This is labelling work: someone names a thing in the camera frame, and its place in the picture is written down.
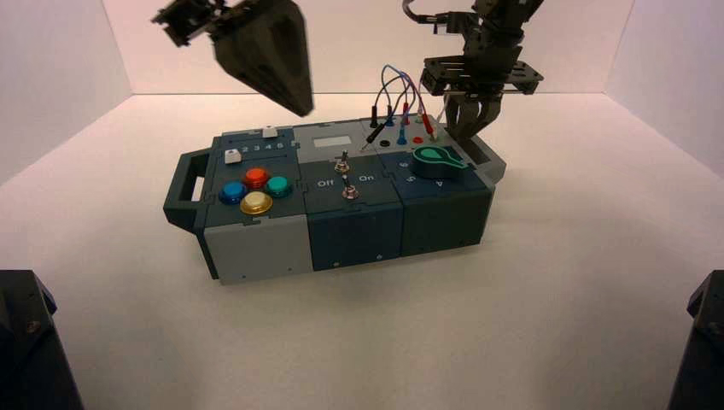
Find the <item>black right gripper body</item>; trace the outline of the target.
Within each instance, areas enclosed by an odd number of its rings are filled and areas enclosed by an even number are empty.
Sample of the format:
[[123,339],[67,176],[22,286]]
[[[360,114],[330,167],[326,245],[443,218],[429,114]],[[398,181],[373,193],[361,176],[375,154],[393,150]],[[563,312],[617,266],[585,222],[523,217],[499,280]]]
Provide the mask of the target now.
[[460,56],[430,57],[424,60],[421,74],[423,87],[432,95],[445,91],[468,96],[506,93],[507,85],[514,93],[530,95],[543,80],[542,74],[519,56],[523,32],[505,32],[486,26],[468,27],[462,31],[464,48]]

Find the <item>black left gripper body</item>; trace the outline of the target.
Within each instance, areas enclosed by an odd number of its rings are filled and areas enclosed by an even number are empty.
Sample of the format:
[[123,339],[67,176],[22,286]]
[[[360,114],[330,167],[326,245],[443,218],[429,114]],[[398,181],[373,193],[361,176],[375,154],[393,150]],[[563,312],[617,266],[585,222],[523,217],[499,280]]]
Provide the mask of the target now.
[[163,26],[175,46],[188,46],[228,10],[226,1],[176,0],[159,9],[151,22]]

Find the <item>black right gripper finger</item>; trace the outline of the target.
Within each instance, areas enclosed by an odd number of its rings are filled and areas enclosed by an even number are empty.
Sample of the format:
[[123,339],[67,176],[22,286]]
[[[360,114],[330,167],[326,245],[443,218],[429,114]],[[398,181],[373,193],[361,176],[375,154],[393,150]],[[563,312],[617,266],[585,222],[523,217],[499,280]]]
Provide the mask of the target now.
[[470,126],[475,122],[475,103],[464,95],[447,95],[445,103],[447,133],[456,141],[470,139],[474,134]]
[[480,112],[472,131],[473,135],[492,124],[499,116],[501,110],[501,95],[495,95],[480,103]]

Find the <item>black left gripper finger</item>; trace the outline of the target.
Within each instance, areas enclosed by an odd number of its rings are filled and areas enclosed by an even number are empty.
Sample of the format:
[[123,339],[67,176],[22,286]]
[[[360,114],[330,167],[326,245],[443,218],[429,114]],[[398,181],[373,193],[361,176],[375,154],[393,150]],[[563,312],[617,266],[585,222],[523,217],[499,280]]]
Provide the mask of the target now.
[[306,23],[292,1],[258,1],[248,24],[248,85],[298,116],[313,108]]
[[290,112],[307,114],[307,31],[296,4],[236,4],[212,30],[214,54],[233,78]]

